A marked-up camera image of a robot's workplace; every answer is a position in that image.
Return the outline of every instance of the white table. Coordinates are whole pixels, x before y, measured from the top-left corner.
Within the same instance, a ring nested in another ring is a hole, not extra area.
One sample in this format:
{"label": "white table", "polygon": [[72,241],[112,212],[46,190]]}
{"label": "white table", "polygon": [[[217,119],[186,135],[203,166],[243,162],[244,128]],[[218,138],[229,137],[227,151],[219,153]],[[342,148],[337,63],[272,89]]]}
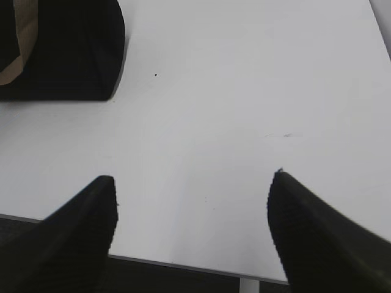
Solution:
{"label": "white table", "polygon": [[108,174],[111,254],[284,281],[266,219],[284,167],[391,240],[391,64],[367,0],[121,5],[113,100],[0,104],[1,214],[43,219]]}

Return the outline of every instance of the textured fabric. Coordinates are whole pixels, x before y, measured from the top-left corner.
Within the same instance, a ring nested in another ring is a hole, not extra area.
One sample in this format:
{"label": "textured fabric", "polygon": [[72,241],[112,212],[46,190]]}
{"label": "textured fabric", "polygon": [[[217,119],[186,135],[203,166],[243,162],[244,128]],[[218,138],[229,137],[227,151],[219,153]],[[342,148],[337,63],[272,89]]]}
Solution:
{"label": "textured fabric", "polygon": [[114,180],[98,177],[56,213],[0,247],[0,292],[94,292],[117,221]]}
{"label": "textured fabric", "polygon": [[391,244],[287,173],[274,177],[268,220],[293,293],[391,292]]}
{"label": "textured fabric", "polygon": [[107,100],[122,67],[125,24],[117,0],[39,0],[38,40],[3,100]]}

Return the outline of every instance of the black bag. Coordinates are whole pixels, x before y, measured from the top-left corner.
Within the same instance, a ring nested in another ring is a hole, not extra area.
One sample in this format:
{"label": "black bag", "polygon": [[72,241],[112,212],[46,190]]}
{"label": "black bag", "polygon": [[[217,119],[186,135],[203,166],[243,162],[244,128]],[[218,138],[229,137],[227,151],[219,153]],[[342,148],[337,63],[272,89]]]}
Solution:
{"label": "black bag", "polygon": [[1,100],[107,100],[122,68],[117,0],[1,0]]}

